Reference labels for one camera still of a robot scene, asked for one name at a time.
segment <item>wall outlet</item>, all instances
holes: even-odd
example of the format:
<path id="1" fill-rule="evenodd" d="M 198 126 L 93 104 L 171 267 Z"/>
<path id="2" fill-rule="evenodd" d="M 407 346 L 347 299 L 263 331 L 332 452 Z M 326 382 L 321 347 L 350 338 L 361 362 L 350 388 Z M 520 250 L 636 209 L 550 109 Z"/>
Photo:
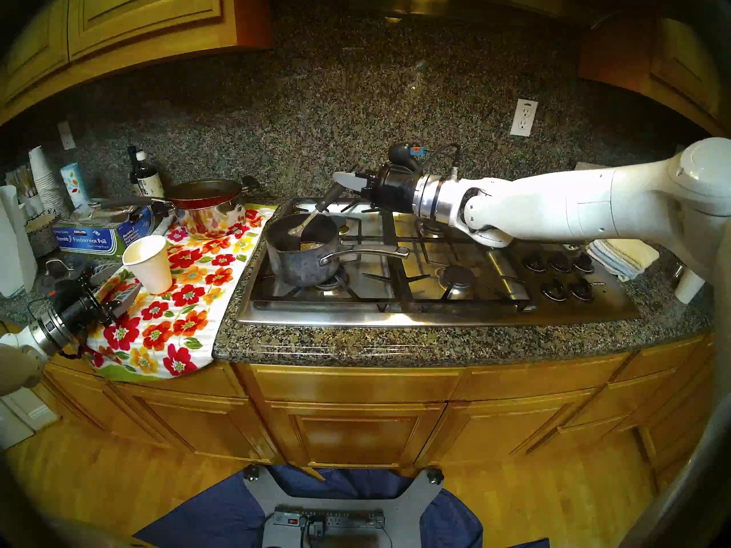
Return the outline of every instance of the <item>wall outlet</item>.
<path id="1" fill-rule="evenodd" d="M 510 128 L 511 135 L 528 137 L 531 134 L 533 120 L 536 118 L 536 108 L 538 108 L 538 102 L 530 99 L 518 99 L 513 127 Z"/>
<path id="2" fill-rule="evenodd" d="M 76 148 L 76 142 L 74 136 L 71 135 L 68 120 L 59 121 L 59 133 L 61 134 L 61 143 L 64 144 L 64 150 Z"/>

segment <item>white towel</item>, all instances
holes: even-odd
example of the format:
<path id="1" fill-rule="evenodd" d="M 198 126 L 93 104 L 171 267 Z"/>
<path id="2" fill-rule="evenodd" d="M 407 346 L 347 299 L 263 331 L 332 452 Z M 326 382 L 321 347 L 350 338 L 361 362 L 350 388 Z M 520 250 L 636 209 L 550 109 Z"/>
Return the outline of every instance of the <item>white towel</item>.
<path id="1" fill-rule="evenodd" d="M 595 240 L 587 253 L 620 281 L 629 281 L 645 272 L 660 254 L 640 240 Z"/>

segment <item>saucepan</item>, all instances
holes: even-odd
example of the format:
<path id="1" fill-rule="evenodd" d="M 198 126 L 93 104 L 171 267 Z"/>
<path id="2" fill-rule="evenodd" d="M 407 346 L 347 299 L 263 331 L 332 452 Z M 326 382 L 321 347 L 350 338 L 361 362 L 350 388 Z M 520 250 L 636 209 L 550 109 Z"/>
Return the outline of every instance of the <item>saucepan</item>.
<path id="1" fill-rule="evenodd" d="M 123 205 L 148 205 L 165 202 L 175 207 L 178 221 L 193 239 L 223 237 L 228 229 L 246 219 L 244 198 L 252 188 L 261 188 L 252 177 L 243 177 L 244 185 L 235 180 L 198 180 L 167 188 L 165 198 L 126 197 L 103 200 L 102 208 Z"/>
<path id="2" fill-rule="evenodd" d="M 372 253 L 405 259 L 410 250 L 395 245 L 341 245 L 338 225 L 326 215 L 316 215 L 305 228 L 299 250 L 292 250 L 289 231 L 299 226 L 307 214 L 286 215 L 271 223 L 264 236 L 272 271 L 293 287 L 313 287 L 332 278 L 340 265 L 340 256 L 349 253 Z"/>

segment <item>stainless steel stove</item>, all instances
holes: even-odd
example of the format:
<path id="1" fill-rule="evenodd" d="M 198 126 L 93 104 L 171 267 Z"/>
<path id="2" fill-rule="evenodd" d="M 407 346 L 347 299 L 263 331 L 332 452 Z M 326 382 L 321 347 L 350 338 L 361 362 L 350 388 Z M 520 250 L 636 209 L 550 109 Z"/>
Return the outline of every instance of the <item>stainless steel stove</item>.
<path id="1" fill-rule="evenodd" d="M 294 199 L 284 214 L 311 212 Z M 399 245 L 406 260 L 359 253 L 341 258 L 327 283 L 297 288 L 254 264 L 237 320 L 327 327 L 557 325 L 639 317 L 621 284 L 577 246 L 514 241 L 491 249 L 462 232 L 362 200 L 329 207 L 343 244 Z"/>

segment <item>spoon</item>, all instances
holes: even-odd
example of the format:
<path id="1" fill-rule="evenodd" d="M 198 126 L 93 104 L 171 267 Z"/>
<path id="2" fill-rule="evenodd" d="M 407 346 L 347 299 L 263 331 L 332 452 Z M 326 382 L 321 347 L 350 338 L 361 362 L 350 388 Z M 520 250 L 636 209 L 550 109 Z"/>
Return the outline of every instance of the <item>spoon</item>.
<path id="1" fill-rule="evenodd" d="M 345 186 L 342 186 L 338 183 L 333 184 L 328 192 L 325 194 L 325 198 L 323 198 L 315 205 L 315 209 L 312 210 L 312 212 L 310 213 L 310 215 L 307 216 L 305 221 L 303 221 L 297 227 L 293 227 L 292 229 L 287 230 L 287 235 L 294 238 L 291 243 L 297 243 L 299 245 L 299 240 L 302 237 L 302 232 L 305 231 L 305 228 L 308 226 L 308 224 L 312 220 L 314 220 L 316 215 L 321 212 L 327 211 L 328 206 L 335 202 L 343 192 L 345 192 Z"/>

